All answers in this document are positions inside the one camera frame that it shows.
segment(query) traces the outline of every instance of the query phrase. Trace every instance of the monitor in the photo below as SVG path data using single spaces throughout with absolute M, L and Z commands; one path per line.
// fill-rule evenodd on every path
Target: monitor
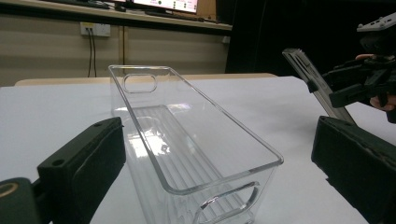
M 187 13 L 197 13 L 198 0 L 133 0 L 136 5 L 169 9 Z

